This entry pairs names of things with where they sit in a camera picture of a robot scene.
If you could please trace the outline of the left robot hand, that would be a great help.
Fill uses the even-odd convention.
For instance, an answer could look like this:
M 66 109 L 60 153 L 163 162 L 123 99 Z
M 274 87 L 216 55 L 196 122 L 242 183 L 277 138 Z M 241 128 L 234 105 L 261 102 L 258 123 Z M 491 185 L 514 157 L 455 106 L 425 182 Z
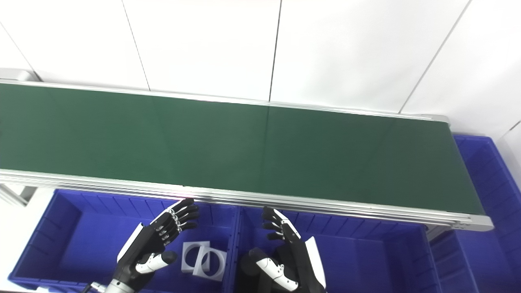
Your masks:
M 175 262 L 177 254 L 166 247 L 181 232 L 197 228 L 199 215 L 199 206 L 187 198 L 167 207 L 149 225 L 138 224 L 117 256 L 110 286 L 125 293 L 141 291 L 156 271 Z

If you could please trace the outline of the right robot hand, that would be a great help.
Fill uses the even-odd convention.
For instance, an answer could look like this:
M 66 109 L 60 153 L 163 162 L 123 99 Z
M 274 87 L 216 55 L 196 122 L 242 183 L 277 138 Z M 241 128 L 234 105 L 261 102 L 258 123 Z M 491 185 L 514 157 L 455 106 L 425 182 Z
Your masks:
M 283 241 L 269 256 L 252 248 L 240 260 L 241 271 L 255 278 L 258 293 L 325 293 L 324 268 L 315 237 L 304 241 L 294 224 L 275 208 L 263 207 L 263 228 L 269 241 Z

